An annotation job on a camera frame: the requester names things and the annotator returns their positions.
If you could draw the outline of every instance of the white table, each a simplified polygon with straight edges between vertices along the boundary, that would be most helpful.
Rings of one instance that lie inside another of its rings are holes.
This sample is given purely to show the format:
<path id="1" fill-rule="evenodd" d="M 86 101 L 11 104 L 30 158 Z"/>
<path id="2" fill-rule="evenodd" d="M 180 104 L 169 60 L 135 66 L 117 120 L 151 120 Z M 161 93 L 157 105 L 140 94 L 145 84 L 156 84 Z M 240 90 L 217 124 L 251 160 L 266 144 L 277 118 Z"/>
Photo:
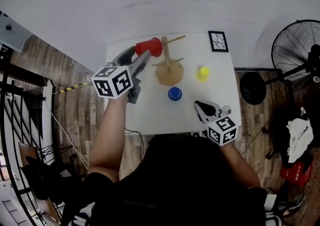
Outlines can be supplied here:
<path id="1" fill-rule="evenodd" d="M 168 39 L 183 34 L 167 35 Z M 112 61 L 123 50 L 152 37 L 132 39 L 108 45 L 106 61 Z M 241 112 L 235 72 L 230 53 L 212 52 L 208 33 L 191 33 L 169 44 L 170 58 L 181 60 L 184 67 L 182 81 L 175 86 L 182 90 L 182 97 L 172 101 L 168 97 L 171 86 L 158 82 L 156 67 L 151 64 L 164 59 L 151 57 L 145 69 L 138 75 L 141 92 L 135 105 L 128 104 L 126 127 L 142 134 L 165 134 L 203 130 L 194 109 L 195 100 L 208 100 L 221 107 L 231 107 L 231 117 L 240 126 Z M 199 66 L 210 68 L 209 80 L 199 82 L 196 72 Z"/>

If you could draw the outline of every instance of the black shirt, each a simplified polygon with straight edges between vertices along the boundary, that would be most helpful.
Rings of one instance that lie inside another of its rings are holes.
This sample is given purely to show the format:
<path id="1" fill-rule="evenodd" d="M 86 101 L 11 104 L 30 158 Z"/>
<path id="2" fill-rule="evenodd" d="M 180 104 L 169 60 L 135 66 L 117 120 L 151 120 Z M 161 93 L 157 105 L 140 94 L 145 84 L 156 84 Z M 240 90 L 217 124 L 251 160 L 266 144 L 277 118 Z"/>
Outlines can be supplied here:
<path id="1" fill-rule="evenodd" d="M 266 195 L 263 189 L 241 186 L 220 148 L 208 139 L 158 135 L 138 168 L 121 181 L 89 174 L 74 202 L 66 205 L 62 226 L 93 202 L 91 226 L 112 221 L 265 225 Z"/>

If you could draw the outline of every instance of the fan stand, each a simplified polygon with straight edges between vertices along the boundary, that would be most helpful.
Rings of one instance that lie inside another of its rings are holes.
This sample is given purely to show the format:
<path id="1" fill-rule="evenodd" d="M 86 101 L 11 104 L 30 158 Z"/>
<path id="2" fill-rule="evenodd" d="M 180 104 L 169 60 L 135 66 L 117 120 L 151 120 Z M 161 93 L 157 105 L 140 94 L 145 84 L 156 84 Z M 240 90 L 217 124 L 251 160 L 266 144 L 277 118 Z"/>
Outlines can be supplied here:
<path id="1" fill-rule="evenodd" d="M 266 97 L 267 88 L 266 85 L 274 83 L 279 80 L 283 80 L 285 77 L 293 75 L 303 69 L 306 69 L 308 63 L 304 63 L 301 66 L 298 66 L 284 74 L 275 77 L 273 79 L 264 81 L 262 77 L 256 72 L 245 73 L 240 80 L 240 92 L 245 101 L 249 104 L 257 105 L 260 104 Z"/>

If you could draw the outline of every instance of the person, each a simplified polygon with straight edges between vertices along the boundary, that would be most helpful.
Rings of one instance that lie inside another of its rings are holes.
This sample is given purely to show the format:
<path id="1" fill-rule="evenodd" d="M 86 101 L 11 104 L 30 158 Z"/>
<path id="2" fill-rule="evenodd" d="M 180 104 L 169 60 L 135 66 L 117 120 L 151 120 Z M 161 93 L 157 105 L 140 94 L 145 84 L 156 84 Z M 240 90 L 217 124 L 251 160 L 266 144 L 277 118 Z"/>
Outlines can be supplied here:
<path id="1" fill-rule="evenodd" d="M 137 169 L 119 181 L 127 95 L 110 99 L 87 176 L 65 206 L 64 225 L 191 222 L 265 225 L 267 192 L 232 143 L 156 135 Z"/>

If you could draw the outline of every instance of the yellow and black tape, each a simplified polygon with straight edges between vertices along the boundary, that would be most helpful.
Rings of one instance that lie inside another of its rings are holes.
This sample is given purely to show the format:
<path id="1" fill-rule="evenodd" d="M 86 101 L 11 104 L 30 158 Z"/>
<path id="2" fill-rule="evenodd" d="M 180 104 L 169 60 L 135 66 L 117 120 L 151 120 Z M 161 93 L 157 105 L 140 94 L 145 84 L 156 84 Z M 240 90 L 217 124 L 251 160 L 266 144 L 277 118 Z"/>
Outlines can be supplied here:
<path id="1" fill-rule="evenodd" d="M 89 85 L 92 85 L 92 83 L 83 82 L 81 84 L 73 85 L 73 86 L 65 88 L 63 90 L 59 90 L 57 93 L 67 92 L 67 91 L 71 91 L 71 90 L 82 88 L 82 87 L 89 86 Z"/>

